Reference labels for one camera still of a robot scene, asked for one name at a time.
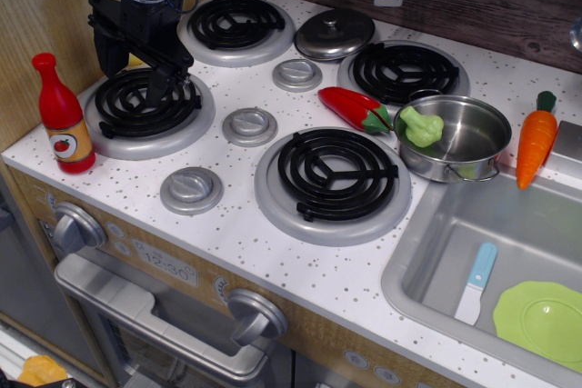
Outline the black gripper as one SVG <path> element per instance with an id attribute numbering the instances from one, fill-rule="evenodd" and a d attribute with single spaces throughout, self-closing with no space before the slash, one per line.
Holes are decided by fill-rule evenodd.
<path id="1" fill-rule="evenodd" d="M 97 59 L 106 77 L 113 78 L 124 70 L 130 54 L 152 66 L 147 106 L 158 106 L 189 81 L 193 57 L 178 37 L 180 14 L 172 6 L 130 0 L 88 2 L 92 6 L 88 23 L 94 29 Z"/>

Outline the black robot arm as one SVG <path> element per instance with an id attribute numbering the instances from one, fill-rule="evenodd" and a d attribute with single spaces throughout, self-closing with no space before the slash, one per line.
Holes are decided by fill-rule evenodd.
<path id="1" fill-rule="evenodd" d="M 89 0 L 94 44 L 108 78 L 126 68 L 130 55 L 151 67 L 145 104 L 162 99 L 188 80 L 194 59 L 178 37 L 184 0 Z"/>

